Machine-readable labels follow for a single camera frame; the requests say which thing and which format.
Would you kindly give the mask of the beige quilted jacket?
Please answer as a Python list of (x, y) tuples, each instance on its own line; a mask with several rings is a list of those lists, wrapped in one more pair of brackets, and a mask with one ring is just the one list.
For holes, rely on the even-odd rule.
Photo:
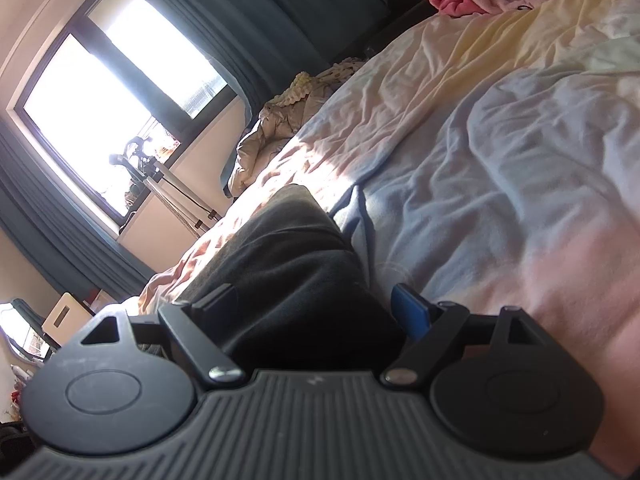
[(285, 144), (363, 65), (360, 58), (345, 58), (318, 75), (300, 72), (288, 88), (265, 102), (256, 124), (236, 146), (227, 182), (230, 196), (238, 198), (251, 186)]

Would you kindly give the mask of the vanity mirror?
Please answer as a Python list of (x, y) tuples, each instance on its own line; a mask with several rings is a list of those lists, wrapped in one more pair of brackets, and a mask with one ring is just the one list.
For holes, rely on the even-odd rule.
[(44, 318), (21, 298), (1, 305), (1, 330), (9, 338), (12, 350), (27, 361), (43, 362), (50, 351), (43, 322)]

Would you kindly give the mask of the blue curtain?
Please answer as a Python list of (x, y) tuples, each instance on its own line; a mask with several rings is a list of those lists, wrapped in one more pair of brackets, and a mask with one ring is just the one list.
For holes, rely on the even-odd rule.
[(83, 211), (1, 126), (1, 229), (57, 292), (124, 301), (154, 272)]
[(318, 74), (387, 15), (387, 0), (145, 0), (256, 115), (300, 72)]

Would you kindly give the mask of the right blue curtain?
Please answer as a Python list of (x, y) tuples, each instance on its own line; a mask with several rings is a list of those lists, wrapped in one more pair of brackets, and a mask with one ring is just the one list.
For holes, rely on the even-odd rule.
[(145, 0), (256, 115), (300, 72), (318, 74), (387, 15), (387, 0)]

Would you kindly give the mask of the dark framed window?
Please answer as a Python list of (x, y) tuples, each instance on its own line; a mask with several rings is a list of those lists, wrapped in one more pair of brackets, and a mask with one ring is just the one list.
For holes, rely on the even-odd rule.
[(205, 55), (145, 0), (86, 0), (14, 110), (55, 165), (123, 228), (149, 194), (138, 169), (172, 165), (233, 101)]

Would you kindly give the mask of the left blue curtain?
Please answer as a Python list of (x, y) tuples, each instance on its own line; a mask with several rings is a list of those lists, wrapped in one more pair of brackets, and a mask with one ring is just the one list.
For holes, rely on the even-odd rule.
[(1, 126), (1, 229), (57, 292), (124, 301), (154, 272), (83, 211)]

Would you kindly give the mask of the white wooden chair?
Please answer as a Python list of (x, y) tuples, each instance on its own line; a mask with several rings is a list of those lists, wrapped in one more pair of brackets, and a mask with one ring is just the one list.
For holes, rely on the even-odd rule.
[(93, 311), (78, 302), (69, 292), (64, 292), (44, 319), (42, 329), (46, 335), (62, 347), (93, 317)]

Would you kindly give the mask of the pastel bed sheet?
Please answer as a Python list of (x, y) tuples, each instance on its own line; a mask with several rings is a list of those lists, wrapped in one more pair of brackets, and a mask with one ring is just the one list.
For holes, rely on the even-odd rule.
[(639, 465), (639, 0), (434, 16), (364, 64), (139, 299), (176, 299), (306, 186), (378, 299), (523, 308), (596, 378), (592, 452)]

